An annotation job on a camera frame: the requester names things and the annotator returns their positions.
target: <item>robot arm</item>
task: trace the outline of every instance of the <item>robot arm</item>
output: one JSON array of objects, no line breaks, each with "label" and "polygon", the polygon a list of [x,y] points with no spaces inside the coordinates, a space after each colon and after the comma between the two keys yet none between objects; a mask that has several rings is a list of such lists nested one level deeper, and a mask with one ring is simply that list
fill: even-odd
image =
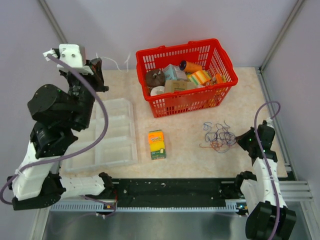
[{"label": "robot arm", "polygon": [[[46,57],[49,53],[75,68],[96,92],[109,90],[109,87],[104,86],[102,60],[86,60],[83,47],[60,44],[59,49],[52,49],[43,55]],[[57,68],[69,84],[68,92],[46,84],[28,102],[29,111],[36,123],[19,169],[30,163],[64,155],[67,148],[78,139],[72,129],[81,131],[89,127],[94,97],[71,72],[59,64]],[[18,177],[9,186],[14,194],[14,210],[45,208],[60,199],[79,195],[106,197],[112,192],[113,183],[104,172],[92,177],[61,177],[59,173],[50,172],[52,165],[41,164],[16,172]]]},{"label": "robot arm", "polygon": [[[245,225],[245,235],[251,240],[269,239],[276,221],[277,195],[280,218],[276,233],[272,239],[288,240],[297,217],[294,211],[288,209],[280,191],[277,176],[278,159],[276,153],[271,150],[272,141],[276,133],[270,122],[267,123],[266,121],[263,121],[258,126],[257,131],[268,164],[262,156],[253,127],[245,134],[236,137],[237,143],[245,151],[249,152],[253,166],[253,173],[249,171],[241,172],[235,180],[236,188],[245,197],[249,213]],[[268,171],[269,166],[272,173],[271,176]]]}]

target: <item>white wall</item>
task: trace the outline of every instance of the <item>white wall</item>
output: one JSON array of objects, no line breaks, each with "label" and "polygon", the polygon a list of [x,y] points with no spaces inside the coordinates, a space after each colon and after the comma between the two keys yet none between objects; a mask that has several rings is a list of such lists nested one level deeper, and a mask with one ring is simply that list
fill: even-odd
[{"label": "white wall", "polygon": [[320,207],[320,1],[308,0],[268,65],[265,76],[298,176]]},{"label": "white wall", "polygon": [[[89,58],[217,38],[235,66],[260,66],[297,0],[47,0],[67,40]],[[104,68],[115,68],[104,61]]]},{"label": "white wall", "polygon": [[[33,120],[27,102],[45,83],[66,86],[56,66],[42,52],[59,42],[36,0],[3,1],[0,7],[0,185],[22,162]],[[5,198],[13,194],[6,190]],[[0,202],[0,233],[4,240],[28,239],[35,210],[14,211]]]}]

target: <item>clear plastic tray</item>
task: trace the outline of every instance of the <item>clear plastic tray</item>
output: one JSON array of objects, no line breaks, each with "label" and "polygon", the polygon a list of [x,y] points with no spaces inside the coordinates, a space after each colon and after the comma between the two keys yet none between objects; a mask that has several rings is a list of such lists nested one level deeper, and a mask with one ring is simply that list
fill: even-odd
[{"label": "clear plastic tray", "polygon": [[[133,105],[124,98],[103,102],[106,107],[109,126],[103,140],[94,148],[64,161],[66,173],[94,171],[101,166],[116,167],[138,162]],[[65,154],[74,153],[93,143],[105,125],[102,110],[96,102],[93,105],[89,128],[73,131],[79,139]]]}]

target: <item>red plastic basket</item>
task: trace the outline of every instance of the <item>red plastic basket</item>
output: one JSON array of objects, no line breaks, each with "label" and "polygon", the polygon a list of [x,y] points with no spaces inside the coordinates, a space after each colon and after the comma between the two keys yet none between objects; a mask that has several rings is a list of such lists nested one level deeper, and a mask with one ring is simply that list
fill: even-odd
[{"label": "red plastic basket", "polygon": [[[159,46],[136,53],[136,70],[144,99],[149,102],[155,118],[199,109],[219,106],[230,88],[238,83],[233,65],[217,39],[189,41],[177,46]],[[152,69],[164,69],[167,65],[178,66],[182,60],[202,65],[211,76],[219,73],[226,82],[174,93],[150,96],[145,75]]]}]

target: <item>colorful string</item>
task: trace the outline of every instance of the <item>colorful string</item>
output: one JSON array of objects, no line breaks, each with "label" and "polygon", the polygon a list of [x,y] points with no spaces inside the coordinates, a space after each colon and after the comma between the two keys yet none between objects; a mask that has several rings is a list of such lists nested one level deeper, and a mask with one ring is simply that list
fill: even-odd
[{"label": "colorful string", "polygon": [[207,121],[203,124],[203,130],[206,131],[204,140],[209,143],[210,146],[201,146],[201,148],[213,148],[216,152],[223,154],[229,151],[229,149],[237,143],[236,136],[229,131],[231,128],[226,121],[223,121],[224,125],[215,124],[216,131],[213,131],[212,123]]}]

